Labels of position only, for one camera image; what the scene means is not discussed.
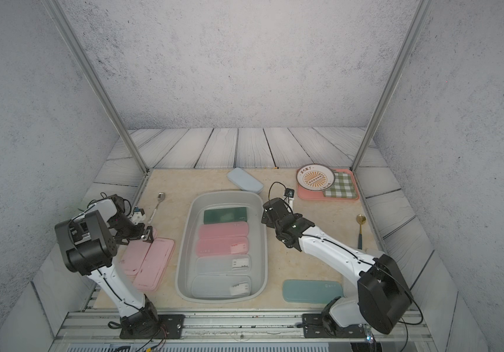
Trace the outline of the dark green pencil case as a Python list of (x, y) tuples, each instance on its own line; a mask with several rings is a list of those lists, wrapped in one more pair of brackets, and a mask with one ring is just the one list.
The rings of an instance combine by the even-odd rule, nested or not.
[(224, 224), (247, 221), (246, 207), (209, 209), (203, 213), (204, 224)]

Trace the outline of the clear translucent pencil case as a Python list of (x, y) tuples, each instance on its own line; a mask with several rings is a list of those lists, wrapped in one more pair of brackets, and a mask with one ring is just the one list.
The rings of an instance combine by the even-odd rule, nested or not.
[(199, 258), (196, 261), (197, 275), (229, 275), (247, 273), (251, 268), (249, 255), (225, 255)]

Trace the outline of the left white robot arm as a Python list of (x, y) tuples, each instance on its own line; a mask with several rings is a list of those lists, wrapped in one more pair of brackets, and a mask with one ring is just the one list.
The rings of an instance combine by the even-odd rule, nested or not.
[(151, 244), (155, 229), (117, 194), (89, 203), (87, 209), (55, 226), (55, 234), (65, 267), (94, 281), (115, 304), (119, 322), (108, 326), (120, 329), (121, 339), (156, 336), (161, 332), (160, 318), (147, 296), (135, 288), (115, 261), (120, 245), (131, 242)]

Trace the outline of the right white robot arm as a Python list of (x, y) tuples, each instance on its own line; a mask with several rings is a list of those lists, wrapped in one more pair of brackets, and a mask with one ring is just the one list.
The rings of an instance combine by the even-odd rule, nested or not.
[(311, 255), (355, 285), (352, 297), (335, 297), (316, 315), (304, 315), (307, 338), (354, 337), (365, 326), (390, 334), (414, 299), (396, 261), (386, 254), (374, 257), (353, 249), (325, 233), (281, 198), (263, 205), (262, 224), (290, 249)]

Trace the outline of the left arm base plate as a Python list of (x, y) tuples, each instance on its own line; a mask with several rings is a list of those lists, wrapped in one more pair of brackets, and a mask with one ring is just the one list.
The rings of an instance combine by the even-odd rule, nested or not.
[(184, 315), (143, 315), (137, 313), (120, 320), (122, 340), (178, 340), (184, 325)]

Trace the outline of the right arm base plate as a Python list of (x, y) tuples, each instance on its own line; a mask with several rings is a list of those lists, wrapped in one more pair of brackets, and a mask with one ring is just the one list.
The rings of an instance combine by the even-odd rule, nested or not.
[(302, 315), (303, 337), (306, 339), (365, 339), (363, 325), (340, 327), (329, 315), (311, 313)]

